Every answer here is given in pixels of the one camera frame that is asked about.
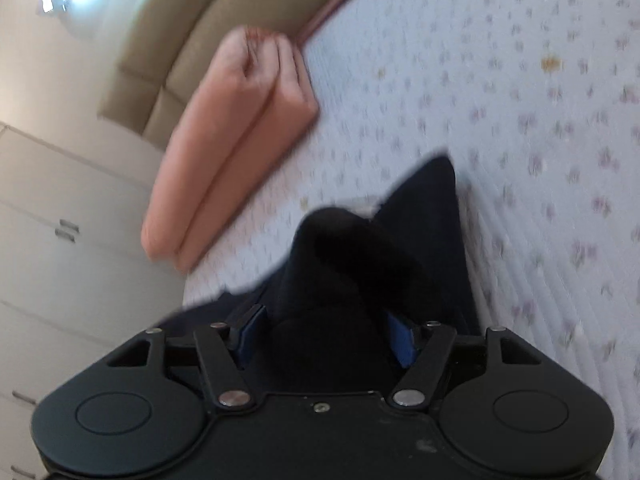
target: metal handle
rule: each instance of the metal handle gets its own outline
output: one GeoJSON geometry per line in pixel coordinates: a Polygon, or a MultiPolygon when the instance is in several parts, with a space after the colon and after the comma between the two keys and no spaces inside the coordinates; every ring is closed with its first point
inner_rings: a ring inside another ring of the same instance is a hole
{"type": "Polygon", "coordinates": [[[56,236],[58,238],[65,238],[66,240],[69,240],[71,243],[76,243],[76,237],[73,236],[71,233],[67,233],[66,231],[63,231],[62,229],[56,229],[56,236]]]}
{"type": "Polygon", "coordinates": [[[22,402],[26,402],[31,406],[37,406],[38,401],[36,399],[31,399],[31,397],[27,397],[26,395],[21,394],[20,392],[16,392],[15,390],[11,392],[12,396],[15,399],[21,400],[22,402]]]}
{"type": "Polygon", "coordinates": [[[65,220],[61,218],[60,225],[62,227],[65,227],[66,229],[71,229],[72,231],[75,231],[76,233],[80,234],[80,226],[74,224],[73,222],[70,222],[69,220],[65,220]]]}
{"type": "Polygon", "coordinates": [[[18,466],[12,465],[11,471],[17,473],[20,476],[24,476],[26,478],[31,478],[31,480],[36,480],[36,475],[33,473],[26,472],[24,469],[20,469],[18,466]]]}

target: drawer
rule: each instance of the drawer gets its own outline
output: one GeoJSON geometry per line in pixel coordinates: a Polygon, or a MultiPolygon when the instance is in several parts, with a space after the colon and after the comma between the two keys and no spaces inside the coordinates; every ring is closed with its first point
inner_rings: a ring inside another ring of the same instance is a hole
{"type": "Polygon", "coordinates": [[[0,302],[0,393],[5,397],[17,392],[40,401],[109,351],[0,302]]]}
{"type": "MultiPolygon", "coordinates": [[[[0,470],[11,472],[13,466],[37,479],[46,476],[47,471],[31,439],[31,410],[0,397],[0,420],[0,470]]],[[[13,474],[12,478],[27,480],[20,474],[13,474]]]]}

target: mattress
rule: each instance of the mattress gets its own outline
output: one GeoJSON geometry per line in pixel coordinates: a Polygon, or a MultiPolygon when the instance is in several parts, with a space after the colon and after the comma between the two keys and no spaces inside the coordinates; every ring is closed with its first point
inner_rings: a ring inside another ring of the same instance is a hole
{"type": "Polygon", "coordinates": [[[430,153],[458,175],[484,325],[601,393],[603,478],[640,476],[640,0],[351,0],[307,44],[321,119],[189,277],[242,289],[327,204],[430,153]]]}

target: black cloth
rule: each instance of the black cloth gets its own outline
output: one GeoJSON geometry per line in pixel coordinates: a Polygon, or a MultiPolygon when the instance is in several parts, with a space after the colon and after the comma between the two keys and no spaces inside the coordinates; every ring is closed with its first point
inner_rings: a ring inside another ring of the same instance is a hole
{"type": "Polygon", "coordinates": [[[373,219],[339,208],[309,214],[288,259],[258,287],[162,323],[168,335],[233,323],[265,305],[270,331],[244,370],[253,389],[388,392],[402,374],[383,313],[480,333],[465,262],[456,178],[446,156],[416,171],[373,219]]]}

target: beige leather headboard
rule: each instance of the beige leather headboard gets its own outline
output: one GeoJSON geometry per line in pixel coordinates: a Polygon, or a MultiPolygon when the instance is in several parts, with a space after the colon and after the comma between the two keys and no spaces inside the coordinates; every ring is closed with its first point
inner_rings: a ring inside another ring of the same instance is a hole
{"type": "Polygon", "coordinates": [[[291,37],[328,0],[140,0],[99,114],[164,149],[222,37],[255,25],[291,37]]]}

